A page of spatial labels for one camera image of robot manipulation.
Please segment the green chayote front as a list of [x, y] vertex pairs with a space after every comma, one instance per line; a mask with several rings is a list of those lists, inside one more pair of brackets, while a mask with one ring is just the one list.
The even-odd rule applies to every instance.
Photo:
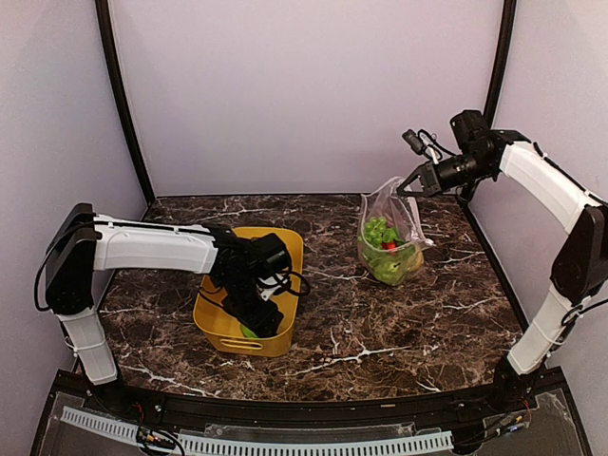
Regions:
[[240, 325], [240, 330], [245, 338], [248, 339], [258, 339], [258, 336], [254, 331], [246, 327], [245, 325]]

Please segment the yellow plastic basket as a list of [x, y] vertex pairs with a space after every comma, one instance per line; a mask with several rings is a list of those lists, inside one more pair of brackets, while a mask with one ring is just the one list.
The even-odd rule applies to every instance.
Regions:
[[[242, 226], [234, 229], [240, 238], [261, 238], [275, 233], [286, 244], [291, 256], [293, 271], [301, 273], [303, 269], [304, 240], [296, 231], [260, 226]], [[201, 293], [196, 300], [193, 318], [197, 326], [205, 333], [207, 339], [219, 352], [234, 354], [279, 357], [287, 353], [292, 345], [295, 329], [295, 316], [298, 307], [298, 297], [289, 293], [273, 295], [271, 299], [283, 313], [283, 319], [278, 325], [277, 335], [270, 338], [249, 338], [242, 330], [240, 322], [224, 310], [214, 306], [207, 298], [214, 302], [226, 296], [226, 292], [218, 290], [212, 281], [205, 276], [201, 282]]]

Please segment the green grape bunch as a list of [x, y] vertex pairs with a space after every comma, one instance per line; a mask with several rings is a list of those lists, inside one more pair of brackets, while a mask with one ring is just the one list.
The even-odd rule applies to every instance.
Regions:
[[387, 230], [387, 220], [384, 217], [370, 218], [364, 224], [364, 239], [369, 244], [381, 244]]

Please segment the clear zip top bag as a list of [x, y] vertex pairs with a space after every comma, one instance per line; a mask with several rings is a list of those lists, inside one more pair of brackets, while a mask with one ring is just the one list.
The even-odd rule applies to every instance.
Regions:
[[[396, 188], [403, 179], [403, 177], [393, 177], [373, 192], [361, 196], [357, 226], [357, 253], [372, 276], [371, 267], [380, 259], [404, 260], [408, 271], [404, 280], [406, 281], [420, 270], [416, 272], [409, 270], [410, 257], [417, 252], [424, 253], [433, 245], [433, 241], [427, 238], [423, 232], [416, 199], [401, 198], [396, 195]], [[387, 230], [383, 242], [394, 241], [397, 245], [397, 248], [392, 251], [384, 250], [383, 242], [369, 244], [364, 239], [364, 224], [370, 218], [379, 217], [387, 220]]]

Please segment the yellow lemon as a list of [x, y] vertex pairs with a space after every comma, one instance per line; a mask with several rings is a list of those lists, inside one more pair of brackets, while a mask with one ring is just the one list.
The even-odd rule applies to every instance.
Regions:
[[422, 252], [417, 252], [415, 255], [410, 257], [410, 263], [408, 269], [411, 272], [418, 271], [424, 264], [424, 254]]

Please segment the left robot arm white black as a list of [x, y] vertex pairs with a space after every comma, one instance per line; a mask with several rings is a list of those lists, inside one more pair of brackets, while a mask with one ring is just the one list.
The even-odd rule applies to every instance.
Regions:
[[92, 297], [96, 272], [175, 270], [208, 276], [226, 296], [220, 306], [257, 337], [277, 334], [283, 319], [272, 300], [289, 290], [292, 262], [276, 234], [248, 239], [219, 226], [166, 225], [96, 214], [78, 203], [47, 247], [34, 278], [40, 312], [60, 321], [96, 396], [114, 414], [134, 406], [133, 391], [108, 346]]

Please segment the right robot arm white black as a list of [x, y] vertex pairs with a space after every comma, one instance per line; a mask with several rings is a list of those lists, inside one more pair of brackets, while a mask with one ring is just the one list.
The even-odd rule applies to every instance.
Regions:
[[478, 110], [455, 115], [450, 126], [459, 154], [419, 165], [397, 187], [405, 198], [475, 189], [504, 175], [529, 192], [562, 226], [567, 238], [555, 258], [547, 296], [506, 361], [519, 376], [535, 371], [607, 280], [607, 203], [585, 189], [516, 130], [493, 129]]

